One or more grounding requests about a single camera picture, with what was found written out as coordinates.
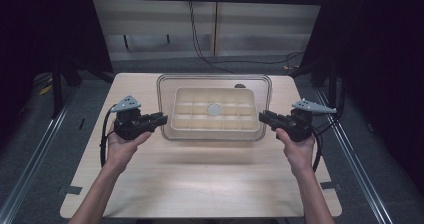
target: plastic storage container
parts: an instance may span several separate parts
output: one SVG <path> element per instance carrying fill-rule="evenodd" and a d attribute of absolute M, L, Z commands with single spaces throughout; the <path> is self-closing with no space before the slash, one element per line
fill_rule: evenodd
<path fill-rule="evenodd" d="M 162 135 L 171 141 L 258 141 L 271 80 L 265 75 L 165 74 L 158 78 Z"/>

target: wooden table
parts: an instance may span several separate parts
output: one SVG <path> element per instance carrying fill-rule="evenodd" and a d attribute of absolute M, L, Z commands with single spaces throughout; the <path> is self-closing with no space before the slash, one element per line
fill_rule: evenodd
<path fill-rule="evenodd" d="M 131 94 L 142 103 L 142 113 L 159 111 L 156 80 L 159 74 L 119 74 L 106 98 L 61 215 L 70 218 L 100 171 L 99 143 L 109 108 Z M 289 114 L 300 99 L 294 81 L 270 76 L 269 109 Z M 108 128 L 114 114 L 109 118 Z M 105 211 L 106 217 L 127 218 L 246 218 L 303 216 L 299 189 L 283 154 L 284 145 L 267 127 L 258 142 L 167 141 L 157 129 L 139 147 L 120 176 Z M 321 159 L 319 182 L 331 181 Z M 334 189 L 323 190 L 331 214 L 341 214 Z"/>

